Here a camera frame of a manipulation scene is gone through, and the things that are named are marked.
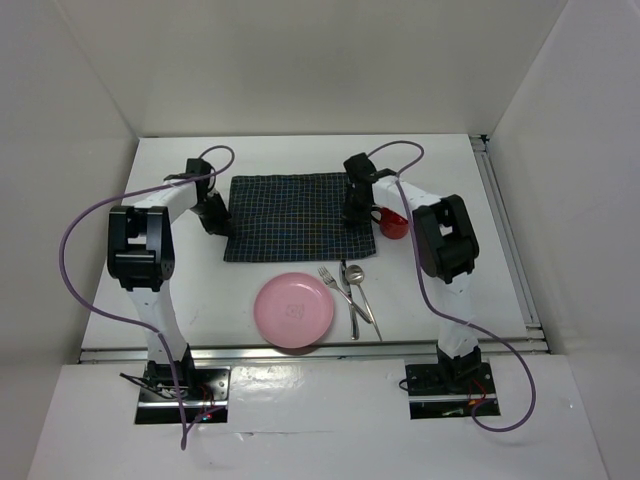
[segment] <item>white wall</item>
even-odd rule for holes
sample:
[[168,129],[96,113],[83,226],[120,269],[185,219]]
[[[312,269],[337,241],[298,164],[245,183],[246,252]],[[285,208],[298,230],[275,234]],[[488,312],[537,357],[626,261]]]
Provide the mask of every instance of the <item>white wall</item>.
[[640,9],[634,0],[569,1],[490,153],[538,312],[553,344],[569,354],[610,476],[637,478]]
[[[60,280],[60,236],[84,206],[122,189],[137,140],[52,2],[3,2],[0,65],[0,477],[13,480],[27,475],[88,317]],[[89,298],[104,234],[97,215],[71,245]]]
[[143,136],[488,133],[566,0],[57,0]]

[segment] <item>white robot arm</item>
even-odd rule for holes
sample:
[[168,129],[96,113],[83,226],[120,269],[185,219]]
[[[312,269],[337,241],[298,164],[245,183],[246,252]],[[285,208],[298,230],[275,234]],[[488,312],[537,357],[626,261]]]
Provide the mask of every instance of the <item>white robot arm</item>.
[[[400,183],[412,212],[420,207],[437,205],[442,201],[442,197],[438,195],[425,192],[403,180]],[[398,192],[395,177],[381,178],[372,185],[372,190],[376,205],[404,215],[404,205]],[[444,281],[435,283],[437,291],[433,292],[444,312],[468,322],[474,319],[469,295],[470,281],[470,274],[465,272],[452,278],[451,283]],[[478,346],[478,339],[469,327],[439,319],[439,328],[438,348],[449,358],[465,357]]]
[[[113,207],[109,214],[109,274],[127,290],[140,319],[163,334],[179,367],[180,381],[187,386],[192,383],[195,367],[189,345],[178,327],[169,290],[175,264],[171,223],[191,210],[207,233],[232,234],[231,216],[220,194],[209,186],[209,178],[183,182],[206,176],[211,170],[206,161],[189,159],[185,173],[167,178],[165,184],[175,186],[153,193],[133,206]],[[148,347],[145,377],[154,383],[168,384],[171,372],[165,349],[156,333],[145,330],[145,335]]]
[[[343,210],[347,223],[369,222],[373,206],[406,216],[395,172],[377,171],[364,153],[344,166],[351,183]],[[457,195],[440,197],[404,181],[401,185],[416,228],[422,269],[441,280],[433,282],[436,301],[447,314],[473,321],[469,284],[479,247],[464,202]],[[481,358],[474,331],[440,319],[438,360],[451,381],[478,368]]]

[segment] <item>cable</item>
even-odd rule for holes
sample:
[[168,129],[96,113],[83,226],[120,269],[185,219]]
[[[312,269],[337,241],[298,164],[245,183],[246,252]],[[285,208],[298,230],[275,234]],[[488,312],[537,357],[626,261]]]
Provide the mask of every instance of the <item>cable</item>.
[[218,174],[216,173],[216,169],[213,167],[213,165],[211,165],[211,169],[213,170],[213,183],[211,184],[211,186],[207,189],[207,193],[211,193],[215,190],[216,188],[216,181],[218,180]]
[[185,430],[185,437],[189,434],[189,432],[191,431],[191,429],[197,424],[200,423],[202,421],[202,419],[208,415],[211,415],[214,412],[217,412],[218,410],[223,410],[224,407],[213,407],[210,408],[209,410],[205,410],[202,413],[199,413],[198,415],[195,416],[195,418],[193,419],[193,421],[189,424],[189,426],[187,427],[187,429]]
[[167,397],[164,393],[162,393],[161,389],[152,387],[151,385],[147,384],[143,378],[134,377],[132,375],[127,375],[126,373],[122,373],[122,372],[120,373],[120,376],[125,380],[127,380],[128,382],[133,383],[137,387],[143,388],[148,392],[154,393],[159,397],[164,398],[165,400],[175,400],[176,398],[176,397]]
[[[473,394],[473,391],[471,389],[471,385],[474,384],[474,383],[476,384],[476,386],[480,389],[480,392],[482,393],[482,398],[479,399],[479,400],[475,400],[475,399],[471,400],[471,395]],[[475,378],[472,379],[469,382],[469,394],[467,395],[467,401],[469,402],[469,406],[471,407],[471,406],[475,405],[478,402],[484,402],[486,400],[486,398],[487,398],[487,391],[485,390],[485,388],[482,386],[482,384],[478,380],[476,380]]]
[[537,400],[538,394],[536,391],[536,384],[533,379],[533,375],[531,374],[531,370],[529,370],[529,366],[527,365],[527,362],[522,357],[522,355],[520,355],[520,353],[518,353],[518,351],[515,348],[513,348],[513,346],[508,341],[499,337],[495,333],[487,330],[486,328],[481,327],[480,325],[476,325],[475,323],[467,322],[465,320],[454,317],[452,315],[448,315],[446,313],[440,312],[438,309],[436,309],[433,306],[433,304],[429,300],[429,296],[427,295],[427,290],[424,285],[424,279],[422,278],[422,267],[420,263],[420,253],[418,250],[418,239],[416,236],[417,234],[416,234],[415,225],[413,223],[413,216],[411,215],[411,207],[409,206],[409,202],[407,200],[407,197],[400,183],[400,174],[405,172],[408,168],[411,168],[413,165],[415,165],[422,159],[422,157],[424,156],[424,148],[419,143],[412,142],[409,140],[395,140],[393,142],[385,143],[384,145],[381,145],[380,147],[376,148],[371,153],[369,153],[369,156],[379,152],[380,150],[390,147],[392,145],[412,145],[420,151],[418,157],[415,160],[408,163],[398,171],[398,173],[396,174],[396,185],[398,186],[398,192],[400,192],[402,205],[404,206],[404,210],[407,214],[407,221],[409,222],[409,231],[411,232],[411,243],[413,244],[413,254],[415,259],[416,273],[418,275],[418,285],[420,286],[420,293],[422,293],[422,298],[424,299],[424,302],[426,303],[429,310],[431,310],[435,315],[441,318],[444,318],[445,320],[449,320],[451,322],[457,323],[459,325],[473,328],[474,330],[477,330],[478,332],[483,333],[488,337],[491,337],[492,339],[496,340],[497,342],[500,342],[502,345],[507,347],[511,351],[511,353],[513,353],[522,364],[522,367],[524,368],[524,371],[527,375],[527,379],[529,380],[529,385],[531,386],[531,404],[529,405],[529,409],[527,410],[527,413],[525,413],[524,417],[522,417],[519,421],[517,421],[513,425],[509,425],[508,427],[491,427],[489,425],[485,425],[484,423],[480,422],[480,420],[478,420],[478,418],[476,417],[476,411],[478,410],[478,407],[482,406],[485,402],[478,402],[475,404],[475,406],[471,409],[471,418],[473,419],[474,422],[476,422],[476,424],[479,427],[483,428],[484,430],[488,430],[489,432],[502,433],[502,432],[510,432],[512,430],[515,430],[521,427],[522,425],[524,425],[531,418],[531,415],[533,414],[533,411],[536,407],[536,400]]
[[199,387],[200,387],[200,390],[202,390],[202,406],[200,407],[200,411],[198,413],[202,413],[204,412],[204,405],[207,402],[207,391],[204,389],[202,385],[199,385]]
[[78,303],[80,303],[80,305],[82,305],[87,310],[97,313],[98,315],[102,315],[103,317],[110,318],[112,320],[117,320],[118,322],[128,323],[130,325],[136,325],[138,327],[146,328],[147,330],[151,330],[153,333],[155,333],[158,336],[158,339],[162,344],[162,348],[164,348],[164,351],[167,354],[167,360],[169,361],[169,369],[171,370],[171,379],[173,381],[173,385],[176,390],[176,399],[178,400],[178,411],[180,412],[180,423],[182,424],[182,440],[180,442],[180,448],[182,448],[182,450],[185,450],[187,448],[187,434],[189,433],[189,430],[191,430],[191,428],[193,427],[194,423],[192,422],[191,425],[187,426],[187,415],[184,410],[184,402],[182,400],[182,393],[180,391],[180,381],[178,380],[178,372],[176,371],[176,366],[174,365],[173,356],[171,355],[171,350],[169,349],[169,345],[167,344],[167,341],[164,338],[164,335],[156,327],[154,327],[149,323],[141,322],[140,320],[134,320],[133,318],[122,317],[120,315],[115,315],[113,313],[106,312],[104,310],[101,310],[98,307],[93,306],[89,301],[85,300],[82,297],[82,295],[78,293],[78,291],[75,289],[75,287],[71,283],[71,280],[69,279],[65,254],[66,254],[67,242],[69,241],[69,237],[71,236],[71,233],[73,232],[73,230],[87,215],[97,210],[98,208],[104,205],[107,205],[109,203],[116,202],[118,200],[124,200],[125,198],[131,198],[131,197],[136,197],[138,195],[158,192],[160,190],[167,190],[169,188],[178,187],[180,185],[185,185],[190,182],[197,182],[200,180],[210,179],[211,177],[216,177],[217,175],[220,175],[221,173],[225,172],[227,169],[229,169],[229,167],[231,167],[231,165],[233,165],[233,162],[236,159],[236,154],[231,147],[228,147],[226,145],[215,145],[213,147],[206,149],[204,152],[202,152],[198,158],[202,159],[207,153],[212,152],[214,150],[218,150],[218,149],[227,150],[231,154],[231,159],[224,167],[222,167],[217,172],[214,170],[214,173],[210,173],[207,175],[188,178],[186,180],[180,180],[178,182],[174,182],[171,184],[164,184],[164,185],[158,185],[155,187],[144,188],[142,190],[137,190],[135,192],[123,193],[121,195],[114,195],[113,197],[106,198],[94,205],[91,205],[90,207],[82,211],[69,224],[69,226],[67,227],[67,229],[62,235],[62,239],[60,240],[60,247],[58,249],[58,267],[60,269],[60,275],[62,276],[62,281],[64,282],[65,287],[67,287],[67,290],[69,290],[69,293],[71,293],[71,295],[78,301]]

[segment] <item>plate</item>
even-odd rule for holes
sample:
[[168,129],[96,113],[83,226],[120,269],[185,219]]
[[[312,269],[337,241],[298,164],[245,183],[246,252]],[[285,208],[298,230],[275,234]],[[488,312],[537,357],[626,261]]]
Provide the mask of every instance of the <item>plate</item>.
[[282,348],[302,348],[319,340],[333,321],[333,297],[319,279],[285,273],[262,287],[253,306],[262,337]]

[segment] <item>dark blue checkered placemat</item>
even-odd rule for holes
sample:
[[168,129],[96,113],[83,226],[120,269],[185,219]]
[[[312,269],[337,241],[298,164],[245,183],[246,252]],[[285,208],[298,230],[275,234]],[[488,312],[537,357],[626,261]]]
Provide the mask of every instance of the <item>dark blue checkered placemat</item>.
[[371,224],[341,218],[346,173],[239,176],[231,180],[235,236],[225,262],[354,260],[376,253]]

